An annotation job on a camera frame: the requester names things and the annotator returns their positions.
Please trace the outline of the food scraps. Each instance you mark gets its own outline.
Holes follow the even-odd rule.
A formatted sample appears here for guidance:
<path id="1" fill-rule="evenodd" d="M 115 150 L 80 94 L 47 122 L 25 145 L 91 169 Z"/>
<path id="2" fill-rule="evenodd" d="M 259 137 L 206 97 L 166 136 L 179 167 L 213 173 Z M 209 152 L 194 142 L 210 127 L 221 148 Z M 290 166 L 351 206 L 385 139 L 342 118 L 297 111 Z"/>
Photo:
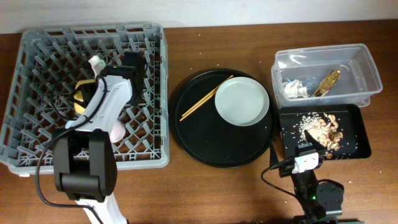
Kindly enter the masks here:
<path id="1" fill-rule="evenodd" d="M 308 113 L 302 116 L 299 122 L 300 141 L 308 142 L 306 133 L 308 133 L 321 146 L 326 148 L 325 157 L 334 158 L 334 153 L 339 151 L 340 141 L 343 139 L 343 133 L 338 131 L 339 124 L 333 114 L 327 113 Z"/>

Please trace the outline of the pink cup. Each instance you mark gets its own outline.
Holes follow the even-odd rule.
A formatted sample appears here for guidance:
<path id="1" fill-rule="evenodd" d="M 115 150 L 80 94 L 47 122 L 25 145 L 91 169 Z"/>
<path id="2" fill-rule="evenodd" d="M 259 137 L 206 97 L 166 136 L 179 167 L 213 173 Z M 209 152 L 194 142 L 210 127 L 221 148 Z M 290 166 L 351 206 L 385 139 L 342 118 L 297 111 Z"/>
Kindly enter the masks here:
<path id="1" fill-rule="evenodd" d="M 121 141 L 125 133 L 126 133 L 126 128 L 124 124 L 119 120 L 117 120 L 111 130 L 111 133 L 109 134 L 111 143 L 116 143 Z"/>

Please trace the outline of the grey plate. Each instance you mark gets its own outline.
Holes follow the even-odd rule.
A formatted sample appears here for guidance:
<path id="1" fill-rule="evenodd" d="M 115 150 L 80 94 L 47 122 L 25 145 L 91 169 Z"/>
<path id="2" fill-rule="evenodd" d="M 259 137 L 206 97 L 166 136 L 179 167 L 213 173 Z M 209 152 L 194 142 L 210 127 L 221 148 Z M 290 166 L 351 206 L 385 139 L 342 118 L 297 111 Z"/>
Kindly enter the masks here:
<path id="1" fill-rule="evenodd" d="M 267 90 L 249 77 L 235 77 L 225 81 L 215 95 L 218 114 L 235 126 L 251 126 L 260 122 L 270 104 Z"/>

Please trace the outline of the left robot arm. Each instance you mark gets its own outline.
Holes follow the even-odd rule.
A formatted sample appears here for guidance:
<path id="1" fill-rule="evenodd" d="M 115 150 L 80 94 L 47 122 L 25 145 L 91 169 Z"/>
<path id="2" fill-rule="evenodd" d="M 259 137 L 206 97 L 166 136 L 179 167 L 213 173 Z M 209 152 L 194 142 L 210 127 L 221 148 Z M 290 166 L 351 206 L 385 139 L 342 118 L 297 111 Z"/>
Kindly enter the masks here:
<path id="1" fill-rule="evenodd" d="M 96 72 L 96 90 L 81 116 L 53 141 L 53 169 L 58 191 L 89 212 L 92 223 L 127 223 L 114 188 L 117 165 L 111 133 L 126 104 L 142 95 L 143 65 L 106 66 Z"/>

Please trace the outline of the wooden chopstick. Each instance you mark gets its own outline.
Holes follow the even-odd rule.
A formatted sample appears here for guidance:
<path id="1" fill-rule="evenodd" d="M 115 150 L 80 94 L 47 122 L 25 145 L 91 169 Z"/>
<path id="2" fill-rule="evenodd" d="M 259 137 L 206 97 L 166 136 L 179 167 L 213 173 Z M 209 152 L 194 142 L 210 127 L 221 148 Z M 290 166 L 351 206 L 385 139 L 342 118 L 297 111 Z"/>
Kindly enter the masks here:
<path id="1" fill-rule="evenodd" d="M 182 117 L 179 119 L 179 121 L 183 121 L 187 116 L 192 114 L 196 109 L 198 109 L 200 106 L 202 106 L 204 103 L 206 103 L 211 97 L 215 96 L 216 92 L 217 92 L 217 88 L 215 88 L 214 90 L 210 91 L 199 102 L 195 103 L 188 111 L 186 111 L 182 115 Z"/>
<path id="2" fill-rule="evenodd" d="M 182 117 L 179 119 L 179 121 L 183 121 L 186 117 L 191 115 L 195 110 L 197 110 L 201 105 L 206 103 L 211 97 L 215 96 L 218 88 L 225 83 L 226 81 L 232 79 L 234 76 L 231 75 L 229 76 L 225 81 L 220 83 L 217 87 L 215 87 L 213 90 L 211 90 L 208 94 L 206 94 L 202 99 L 200 99 L 198 102 L 196 102 L 189 110 L 187 110 Z"/>

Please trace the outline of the white napkin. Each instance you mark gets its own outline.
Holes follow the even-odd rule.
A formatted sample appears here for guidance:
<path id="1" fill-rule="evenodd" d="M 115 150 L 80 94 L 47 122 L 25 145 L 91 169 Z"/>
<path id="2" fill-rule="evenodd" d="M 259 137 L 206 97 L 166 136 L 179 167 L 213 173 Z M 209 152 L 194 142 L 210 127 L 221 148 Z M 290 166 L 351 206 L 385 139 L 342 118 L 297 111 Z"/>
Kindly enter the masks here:
<path id="1" fill-rule="evenodd" d="M 288 98 L 308 98 L 307 87 L 303 86 L 300 80 L 294 80 L 291 82 L 283 82 L 283 92 Z"/>

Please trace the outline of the gold snack wrapper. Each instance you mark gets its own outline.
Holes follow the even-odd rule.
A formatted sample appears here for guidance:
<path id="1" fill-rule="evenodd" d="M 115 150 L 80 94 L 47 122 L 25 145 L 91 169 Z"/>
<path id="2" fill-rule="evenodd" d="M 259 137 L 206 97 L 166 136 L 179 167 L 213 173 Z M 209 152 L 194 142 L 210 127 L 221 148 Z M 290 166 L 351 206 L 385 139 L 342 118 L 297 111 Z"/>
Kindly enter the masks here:
<path id="1" fill-rule="evenodd" d="M 321 82 L 321 84 L 314 91 L 312 97 L 325 96 L 340 79 L 340 70 L 334 70 L 327 75 Z"/>

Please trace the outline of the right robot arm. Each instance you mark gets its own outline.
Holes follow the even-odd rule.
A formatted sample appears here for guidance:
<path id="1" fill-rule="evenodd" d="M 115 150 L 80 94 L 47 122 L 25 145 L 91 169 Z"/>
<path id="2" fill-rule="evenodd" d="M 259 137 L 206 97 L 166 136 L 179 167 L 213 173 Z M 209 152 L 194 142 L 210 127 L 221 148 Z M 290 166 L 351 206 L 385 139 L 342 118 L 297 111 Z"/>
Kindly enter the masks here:
<path id="1" fill-rule="evenodd" d="M 295 156 L 282 161 L 281 177 L 291 177 L 294 196 L 303 208 L 303 215 L 294 217 L 294 223 L 338 223 L 345 188 L 330 179 L 318 179 L 315 169 L 325 160 L 326 147 L 308 131 L 304 131 L 306 144 L 295 148 Z"/>

